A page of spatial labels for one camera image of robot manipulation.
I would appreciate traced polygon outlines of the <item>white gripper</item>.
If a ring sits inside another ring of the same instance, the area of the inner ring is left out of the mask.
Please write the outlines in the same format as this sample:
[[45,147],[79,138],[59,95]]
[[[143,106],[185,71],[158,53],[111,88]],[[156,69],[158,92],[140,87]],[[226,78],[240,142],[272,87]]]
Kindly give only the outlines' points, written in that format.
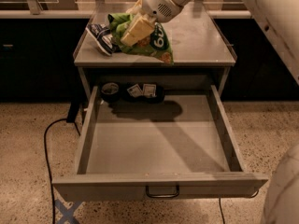
[[[142,9],[147,14],[140,14]],[[136,15],[121,37],[122,44],[129,47],[133,46],[154,31],[156,20],[169,22],[182,9],[183,6],[179,0],[137,0],[132,7],[126,10],[127,13]]]

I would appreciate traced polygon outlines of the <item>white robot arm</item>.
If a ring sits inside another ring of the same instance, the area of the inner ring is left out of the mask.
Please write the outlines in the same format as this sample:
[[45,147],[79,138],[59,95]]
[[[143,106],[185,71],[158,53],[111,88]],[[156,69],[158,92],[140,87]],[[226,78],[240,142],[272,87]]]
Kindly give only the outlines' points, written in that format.
[[[156,21],[174,19],[191,0],[137,0],[131,14],[148,17],[138,28],[137,42],[150,33]],[[242,0],[280,59],[294,77],[299,76],[299,0]],[[299,224],[299,145],[288,149],[272,175],[261,224]]]

